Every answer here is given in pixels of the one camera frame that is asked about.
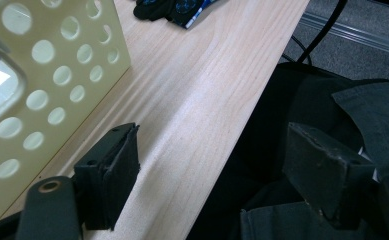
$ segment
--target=light wood surface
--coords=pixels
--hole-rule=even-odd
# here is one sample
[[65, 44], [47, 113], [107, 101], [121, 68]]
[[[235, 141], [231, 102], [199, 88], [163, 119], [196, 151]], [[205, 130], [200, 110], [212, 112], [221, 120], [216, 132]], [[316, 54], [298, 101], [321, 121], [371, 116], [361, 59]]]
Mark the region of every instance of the light wood surface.
[[186, 237], [307, 3], [220, 0], [187, 31], [115, 0], [132, 67], [38, 178], [72, 175], [110, 128], [141, 125], [141, 172], [116, 229], [87, 239]]

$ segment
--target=metal grommet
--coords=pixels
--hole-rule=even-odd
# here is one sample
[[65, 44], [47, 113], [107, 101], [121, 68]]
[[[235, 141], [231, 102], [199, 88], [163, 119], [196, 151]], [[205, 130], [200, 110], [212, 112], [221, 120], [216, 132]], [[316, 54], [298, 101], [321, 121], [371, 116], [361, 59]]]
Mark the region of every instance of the metal grommet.
[[46, 182], [46, 183], [42, 184], [42, 185], [38, 188], [38, 191], [39, 191], [40, 193], [50, 193], [50, 192], [54, 192], [54, 191], [56, 191], [57, 189], [60, 188], [60, 185], [61, 185], [61, 182], [60, 182], [60, 181], [52, 180], [52, 181], [49, 181], [49, 182]]

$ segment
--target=gray carpet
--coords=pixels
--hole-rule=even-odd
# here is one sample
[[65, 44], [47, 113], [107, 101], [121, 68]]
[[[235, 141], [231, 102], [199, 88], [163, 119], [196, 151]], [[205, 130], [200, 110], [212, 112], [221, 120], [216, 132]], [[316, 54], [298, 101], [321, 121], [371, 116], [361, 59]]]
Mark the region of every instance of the gray carpet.
[[[337, 0], [311, 0], [307, 12], [328, 18]], [[389, 38], [389, 7], [366, 1], [350, 0], [337, 21], [378, 36]], [[304, 45], [318, 30], [299, 24], [294, 32]], [[297, 59], [302, 50], [290, 41], [285, 54]], [[351, 79], [389, 79], [389, 53], [345, 38], [328, 34], [311, 54], [313, 65]]]

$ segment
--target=wood grain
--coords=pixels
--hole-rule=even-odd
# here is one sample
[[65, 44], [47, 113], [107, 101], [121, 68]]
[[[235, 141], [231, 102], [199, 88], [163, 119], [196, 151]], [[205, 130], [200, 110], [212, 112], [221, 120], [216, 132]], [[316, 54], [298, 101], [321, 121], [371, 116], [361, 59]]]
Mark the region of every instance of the wood grain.
[[186, 237], [307, 3], [220, 0], [187, 31], [115, 0], [132, 67], [39, 175], [70, 176], [110, 128], [141, 125], [142, 169], [116, 229], [87, 239]]

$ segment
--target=perforated basket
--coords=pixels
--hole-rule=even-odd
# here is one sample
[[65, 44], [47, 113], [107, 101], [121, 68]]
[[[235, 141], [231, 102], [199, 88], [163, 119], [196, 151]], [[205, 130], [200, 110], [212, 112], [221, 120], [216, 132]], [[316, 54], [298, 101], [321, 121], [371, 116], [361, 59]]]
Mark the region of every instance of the perforated basket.
[[129, 68], [113, 0], [0, 1], [0, 217]]

